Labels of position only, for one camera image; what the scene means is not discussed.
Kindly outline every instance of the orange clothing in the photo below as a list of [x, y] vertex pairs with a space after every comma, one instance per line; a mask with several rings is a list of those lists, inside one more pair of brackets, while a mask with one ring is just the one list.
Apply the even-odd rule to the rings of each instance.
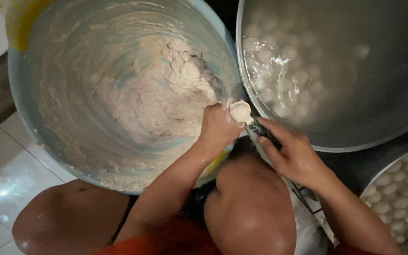
[[[345, 245], [334, 255], [373, 255]], [[140, 235], [105, 247], [95, 255], [221, 255], [209, 233], [190, 220], [174, 218], [156, 234]]]

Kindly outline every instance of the thigh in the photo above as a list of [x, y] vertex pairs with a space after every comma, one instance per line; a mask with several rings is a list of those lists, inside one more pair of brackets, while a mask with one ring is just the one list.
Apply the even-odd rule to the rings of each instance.
[[294, 253], [296, 228], [289, 192], [258, 155], [244, 154], [221, 167], [204, 216], [225, 255]]
[[44, 190], [18, 215], [12, 233], [26, 254], [91, 254], [111, 242], [129, 196], [75, 180]]

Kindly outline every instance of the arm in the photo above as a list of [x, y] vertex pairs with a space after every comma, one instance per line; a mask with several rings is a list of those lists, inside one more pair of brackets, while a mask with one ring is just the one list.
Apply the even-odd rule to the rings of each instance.
[[336, 237], [362, 251], [400, 255], [388, 227], [322, 162], [306, 136], [296, 135], [275, 122], [259, 118], [283, 145], [280, 151], [260, 137], [275, 170], [287, 179], [312, 189]]
[[243, 130], [228, 116], [219, 103], [206, 107], [200, 137], [141, 194], [116, 242], [150, 233], [178, 213], [202, 171]]

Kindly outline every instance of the wrist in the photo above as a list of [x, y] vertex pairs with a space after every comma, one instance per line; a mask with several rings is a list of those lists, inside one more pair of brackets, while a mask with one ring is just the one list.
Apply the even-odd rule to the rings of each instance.
[[325, 169], [320, 171], [320, 176], [316, 179], [316, 182], [314, 183], [315, 185], [309, 188], [313, 190], [314, 193], [324, 197], [329, 192], [333, 192], [334, 188], [336, 188], [337, 184], [340, 182], [341, 181], [334, 172], [325, 166]]
[[210, 142], [200, 136], [192, 147], [198, 149], [204, 156], [215, 158], [226, 147], [226, 144]]

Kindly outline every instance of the boiling water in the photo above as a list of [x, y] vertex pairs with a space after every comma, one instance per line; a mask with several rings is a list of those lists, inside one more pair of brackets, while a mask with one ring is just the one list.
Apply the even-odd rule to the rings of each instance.
[[304, 129], [372, 125], [408, 92], [407, 1], [247, 1], [242, 35], [257, 96]]

